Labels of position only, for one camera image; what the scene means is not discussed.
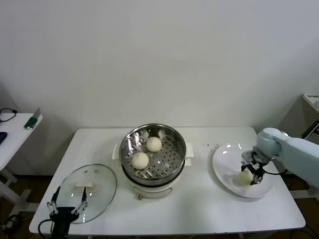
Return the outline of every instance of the robotic arm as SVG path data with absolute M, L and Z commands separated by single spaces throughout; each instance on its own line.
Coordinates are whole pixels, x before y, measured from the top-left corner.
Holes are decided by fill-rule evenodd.
M 275 128 L 265 128 L 257 136 L 252 151 L 242 154 L 242 168 L 248 168 L 259 184 L 265 171 L 263 166 L 276 159 L 286 169 L 295 173 L 311 185 L 319 188 L 319 145 L 301 138 L 291 138 Z

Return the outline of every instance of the black cable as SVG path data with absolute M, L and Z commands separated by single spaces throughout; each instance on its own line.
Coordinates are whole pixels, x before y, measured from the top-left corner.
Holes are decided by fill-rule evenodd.
M 268 173 L 268 174 L 271 174 L 271 175 L 285 175 L 287 172 L 288 172 L 288 169 L 285 169 L 283 172 L 281 173 L 270 173 L 270 172 L 267 172 L 265 169 L 263 169 L 263 171 L 265 173 Z
M 20 215 L 11 215 L 10 217 L 8 217 L 4 223 L 2 223 L 2 221 L 0 220 L 0 223 L 1 223 L 1 229 L 3 226 L 5 226 L 5 229 L 2 229 L 4 235 L 8 236 L 9 238 L 11 239 L 16 239 L 15 237 L 11 236 L 12 233 L 15 233 L 17 232 L 22 224 L 23 224 L 23 219 Z M 30 234 L 29 236 L 27 236 L 26 238 L 23 238 L 23 239 L 29 239 L 31 236 L 33 236 L 34 234 Z
M 318 236 L 318 234 L 314 231 L 314 229 L 312 229 L 312 228 L 311 228 L 309 225 L 307 225 L 307 224 L 306 224 L 306 227 L 307 227 L 310 231 L 312 231 L 313 234 L 316 235 L 317 239 L 319 239 L 319 236 Z
M 47 238 L 42 234 L 40 227 L 41 227 L 41 225 L 42 225 L 43 223 L 45 223 L 45 222 L 50 222 L 50 221 L 52 221 L 52 220 L 51 220 L 51 219 L 45 219 L 45 220 L 43 220 L 42 222 L 40 222 L 39 225 L 38 225 L 39 235 L 40 235 L 43 239 L 47 239 Z
M 290 233 L 290 236 L 289 236 L 290 239 L 293 239 L 293 234 L 294 234 L 295 232 L 303 232 L 303 233 L 306 233 L 308 236 L 310 236 L 312 239 L 316 239 L 315 237 L 313 237 L 313 235 L 311 235 L 310 233 L 308 233 L 308 232 L 306 232 L 306 231 L 304 231 L 304 230 L 301 230 L 301 229 L 293 230 L 293 231 Z
M 255 159 L 254 152 L 251 153 L 251 156 L 252 156 L 252 158 L 255 160 L 255 162 L 258 162 L 258 161 Z M 284 171 L 281 172 L 281 173 L 270 173 L 270 172 L 267 172 L 267 171 L 266 171 L 265 169 L 263 169 L 263 168 L 262 168 L 262 170 L 263 170 L 264 173 L 268 173 L 268 174 L 271 174 L 271 175 L 285 175 L 285 174 L 288 172 L 288 169 L 284 170 Z
M 0 110 L 0 114 L 1 114 L 2 111 L 4 111 L 4 110 L 10 110 L 10 111 L 12 111 L 12 113 L 14 113 L 14 116 L 12 116 L 11 118 L 6 119 L 6 120 L 1 120 L 1 119 L 0 119 L 0 122 L 7 122 L 7 121 L 11 120 L 12 118 L 14 118 L 14 117 L 16 116 L 16 114 L 18 113 L 18 111 L 14 110 L 14 109 L 11 109 L 11 108 L 3 108 L 3 109 Z

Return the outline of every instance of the glass lid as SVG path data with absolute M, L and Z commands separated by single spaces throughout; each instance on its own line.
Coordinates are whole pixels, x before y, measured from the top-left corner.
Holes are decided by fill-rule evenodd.
M 114 172 L 103 164 L 91 164 L 76 169 L 61 183 L 57 207 L 77 207 L 86 188 L 87 208 L 73 223 L 89 222 L 101 215 L 112 202 L 117 180 Z

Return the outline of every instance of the white table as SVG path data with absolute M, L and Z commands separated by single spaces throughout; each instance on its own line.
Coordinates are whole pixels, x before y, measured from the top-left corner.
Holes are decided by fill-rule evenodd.
M 301 228 L 300 210 L 280 176 L 261 199 L 248 199 L 228 191 L 212 173 L 212 145 L 242 143 L 254 145 L 256 133 L 250 127 L 177 127 L 193 145 L 195 157 L 185 167 L 173 191 L 165 198 L 137 200 L 130 190 L 120 162 L 112 161 L 112 151 L 130 131 L 128 128 L 80 129 L 74 135 L 29 226 L 48 219 L 46 202 L 62 180 L 80 166 L 102 163 L 110 166 L 118 179 L 113 202 L 97 219 L 71 225 L 70 235 L 181 235 L 261 232 Z M 273 163 L 267 167 L 277 172 Z M 49 233 L 50 223 L 41 230 Z
M 12 113 L 2 113 L 0 114 L 0 119 L 6 120 L 11 118 L 13 115 L 14 114 Z M 29 203 L 26 201 L 31 193 L 30 189 L 25 189 L 21 195 L 18 195 L 9 188 L 9 184 L 11 182 L 16 183 L 17 179 L 7 169 L 5 169 L 6 165 L 19 150 L 21 145 L 35 130 L 36 127 L 32 130 L 23 128 L 32 115 L 33 114 L 16 114 L 16 116 L 9 121 L 0 122 L 0 132 L 8 133 L 5 140 L 0 144 L 0 173 L 7 179 L 5 184 L 0 182 L 0 192 L 1 195 L 15 204 L 10 215 L 18 214 L 20 211 L 35 212 L 38 206 L 36 203 Z M 41 121 L 42 116 L 39 117 L 36 125 L 38 125 Z

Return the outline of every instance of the steamed bun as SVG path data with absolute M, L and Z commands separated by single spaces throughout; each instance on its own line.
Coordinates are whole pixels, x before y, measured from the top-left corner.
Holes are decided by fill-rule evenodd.
M 247 168 L 237 176 L 237 182 L 240 186 L 250 186 L 253 179 L 254 175 Z
M 161 140 L 157 137 L 151 137 L 146 142 L 146 148 L 150 152 L 157 152 L 161 149 Z
M 133 155 L 132 166 L 135 169 L 141 170 L 148 166 L 149 161 L 149 157 L 146 153 L 139 152 Z

